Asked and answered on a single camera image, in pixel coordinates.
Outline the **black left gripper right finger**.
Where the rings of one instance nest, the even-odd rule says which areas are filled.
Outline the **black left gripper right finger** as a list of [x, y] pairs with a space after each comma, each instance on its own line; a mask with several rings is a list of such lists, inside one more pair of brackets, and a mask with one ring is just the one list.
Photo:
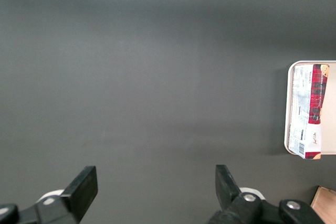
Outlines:
[[256, 193], [243, 192], [225, 165], [216, 165], [215, 188], [221, 210], [209, 223], [323, 223], [303, 201], [284, 199], [274, 206]]

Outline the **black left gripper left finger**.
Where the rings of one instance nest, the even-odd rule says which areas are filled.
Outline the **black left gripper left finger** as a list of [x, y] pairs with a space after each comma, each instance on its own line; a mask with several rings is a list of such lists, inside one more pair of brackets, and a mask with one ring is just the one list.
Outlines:
[[97, 170], [86, 166], [59, 193], [49, 193], [25, 210], [1, 204], [1, 223], [80, 223], [98, 193]]

